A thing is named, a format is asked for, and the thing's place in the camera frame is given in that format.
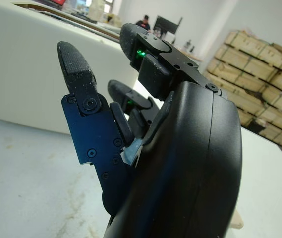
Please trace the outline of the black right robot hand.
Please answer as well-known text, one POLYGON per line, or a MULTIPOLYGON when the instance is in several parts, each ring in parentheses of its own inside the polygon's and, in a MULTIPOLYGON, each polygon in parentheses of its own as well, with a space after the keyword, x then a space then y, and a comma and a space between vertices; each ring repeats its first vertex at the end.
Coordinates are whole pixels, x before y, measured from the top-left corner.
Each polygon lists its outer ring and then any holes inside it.
POLYGON ((110 215, 104 236, 224 237, 242 173, 235 104, 195 62, 144 28, 124 24, 119 42, 149 98, 111 80, 108 103, 82 54, 71 43, 57 45, 77 157, 95 167, 110 215))

